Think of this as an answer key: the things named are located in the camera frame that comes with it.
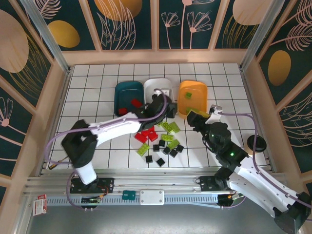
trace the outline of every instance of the flower illustration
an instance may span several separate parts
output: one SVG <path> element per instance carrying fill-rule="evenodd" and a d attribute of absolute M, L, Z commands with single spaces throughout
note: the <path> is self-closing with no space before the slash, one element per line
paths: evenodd
<path fill-rule="evenodd" d="M 169 45 L 169 49 L 171 49 L 169 34 L 168 34 L 168 28 L 180 25 L 181 22 L 178 20 L 178 16 L 177 16 L 176 12 L 174 12 L 174 13 L 170 12 L 170 13 L 168 13 L 168 15 L 166 12 L 161 13 L 161 18 L 162 18 L 162 21 L 164 22 L 165 27 L 166 27 L 168 45 Z"/>
<path fill-rule="evenodd" d="M 199 4 L 206 4 L 206 3 L 210 3 L 213 2 L 215 0 L 182 0 L 183 4 L 185 6 L 190 6 L 190 5 L 199 5 Z"/>
<path fill-rule="evenodd" d="M 2 127 L 7 127 L 10 123 L 10 117 L 13 110 L 13 101 L 7 99 L 6 104 L 3 97 L 0 97 L 0 124 Z"/>
<path fill-rule="evenodd" d="M 210 30 L 212 28 L 212 25 L 211 23 L 209 23 L 209 21 L 210 21 L 209 13 L 205 14 L 199 12 L 195 17 L 194 12 L 190 12 L 187 14 L 187 22 L 189 24 L 191 32 L 190 49 L 192 48 L 193 33 Z"/>

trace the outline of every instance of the black round object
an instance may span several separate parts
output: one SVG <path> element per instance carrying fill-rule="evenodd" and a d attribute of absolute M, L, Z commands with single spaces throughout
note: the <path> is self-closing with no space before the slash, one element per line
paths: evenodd
<path fill-rule="evenodd" d="M 254 135 L 248 137 L 247 145 L 248 145 L 249 149 L 253 150 L 253 147 L 254 147 Z M 267 148 L 267 143 L 266 143 L 265 139 L 263 139 L 263 137 L 261 137 L 261 136 L 257 136 L 257 140 L 256 140 L 256 143 L 255 143 L 255 151 L 257 153 L 260 153 L 260 152 L 265 151 L 266 148 Z"/>

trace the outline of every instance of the yellow oval shape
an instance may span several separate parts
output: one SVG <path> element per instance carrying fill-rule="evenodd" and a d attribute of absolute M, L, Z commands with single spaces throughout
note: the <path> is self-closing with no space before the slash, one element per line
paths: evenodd
<path fill-rule="evenodd" d="M 137 16 L 142 9 L 142 0 L 95 0 L 94 2 L 105 17 L 116 21 L 129 20 L 127 8 L 131 12 L 133 18 Z"/>
<path fill-rule="evenodd" d="M 272 85 L 278 86 L 284 83 L 292 66 L 289 54 L 283 50 L 276 51 L 269 62 L 269 80 Z"/>
<path fill-rule="evenodd" d="M 49 23 L 48 28 L 50 29 L 57 44 L 60 46 L 73 48 L 80 42 L 77 30 L 65 21 L 52 21 Z"/>
<path fill-rule="evenodd" d="M 27 34 L 10 14 L 0 10 L 0 68 L 20 72 L 28 61 Z"/>
<path fill-rule="evenodd" d="M 233 17 L 237 23 L 242 25 L 260 24 L 271 2 L 272 0 L 235 0 Z"/>

